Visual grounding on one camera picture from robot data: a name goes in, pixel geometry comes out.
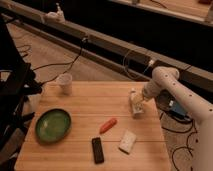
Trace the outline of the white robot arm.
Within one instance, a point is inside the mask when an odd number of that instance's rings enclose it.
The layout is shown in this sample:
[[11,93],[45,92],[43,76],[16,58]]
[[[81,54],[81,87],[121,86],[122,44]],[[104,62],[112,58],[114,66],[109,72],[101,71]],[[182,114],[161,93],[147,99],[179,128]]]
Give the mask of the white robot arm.
[[181,84],[179,76],[176,68],[156,67],[134,102],[149,101],[167,90],[199,125],[193,171],[213,171],[213,104]]

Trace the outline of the blue robot base box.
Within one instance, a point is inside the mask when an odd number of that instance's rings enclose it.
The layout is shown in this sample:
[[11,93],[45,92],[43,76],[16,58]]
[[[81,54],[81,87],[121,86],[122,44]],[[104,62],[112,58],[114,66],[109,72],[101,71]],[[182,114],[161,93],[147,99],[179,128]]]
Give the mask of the blue robot base box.
[[177,101],[170,101],[169,103],[169,111],[179,117],[184,118],[187,112],[183,109],[183,107]]

